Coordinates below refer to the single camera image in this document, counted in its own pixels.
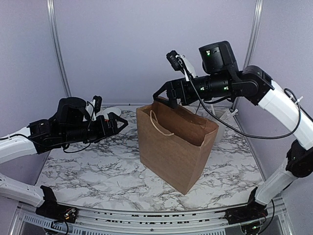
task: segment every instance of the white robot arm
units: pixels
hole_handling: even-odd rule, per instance
[[[102,98],[94,96],[91,102],[76,97],[63,98],[59,102],[57,113],[49,118],[29,124],[20,131],[0,138],[0,164],[25,155],[40,154],[54,148],[67,149],[75,142],[97,143],[102,139],[118,134],[127,125],[127,121],[114,113],[109,120],[100,111]],[[0,195],[25,202],[37,207],[36,213],[60,219],[60,213],[67,211],[59,205],[49,187],[31,186],[13,180],[0,173]],[[65,213],[68,222],[74,222],[77,210]]]
[[[225,99],[234,101],[236,97],[243,96],[254,105],[271,113],[290,131],[283,137],[293,134],[296,138],[291,149],[286,151],[287,159],[261,186],[251,192],[248,204],[244,207],[228,209],[225,215],[229,224],[260,218],[264,214],[268,214],[266,205],[273,197],[287,188],[294,180],[312,173],[313,120],[298,104],[301,98],[295,99],[292,94],[286,93],[259,67],[248,66],[243,71],[239,71],[229,42],[223,41],[206,45],[199,48],[199,51],[203,69],[209,75],[194,77],[193,66],[190,66],[185,56],[171,51],[166,57],[173,69],[181,71],[188,76],[188,79],[181,78],[166,82],[154,93],[154,100],[172,108],[177,107],[177,99],[180,99],[182,105],[189,105],[199,100],[204,109],[208,111],[202,99],[207,103],[216,103]],[[158,97],[164,91],[166,91],[168,100]],[[211,101],[214,97],[222,98]],[[234,129],[227,123],[225,125],[250,138],[282,138],[282,136],[252,136]]]

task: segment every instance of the light gray wall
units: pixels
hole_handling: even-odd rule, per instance
[[[198,48],[222,40],[242,67],[254,7],[251,0],[55,0],[72,94],[150,103],[164,82],[182,77],[166,53],[185,54],[204,75]]]
[[[264,1],[260,34],[252,64],[265,70],[283,88],[292,89],[301,105],[313,115],[313,2]],[[246,100],[239,104],[239,120],[250,134],[274,136],[287,130],[270,114]],[[252,140],[266,177],[285,160],[294,137]],[[313,175],[295,181],[284,193],[284,201],[296,235],[312,234]]]
[[[65,96],[42,0],[1,1],[0,136],[49,118]],[[34,184],[45,155],[0,165],[0,172]],[[0,233],[7,234],[17,202],[0,197]]]

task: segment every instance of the paper bag handle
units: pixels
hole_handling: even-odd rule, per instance
[[[158,127],[154,124],[154,122],[153,122],[153,120],[152,120],[152,114],[155,116],[156,122],[158,122],[158,120],[157,120],[157,116],[156,116],[155,112],[154,112],[153,110],[150,110],[150,120],[151,120],[152,125],[155,127],[155,129],[156,129],[157,131],[159,131],[161,134],[165,135],[165,136],[172,136],[174,133],[165,134],[165,133],[163,133],[160,129],[158,129]]]

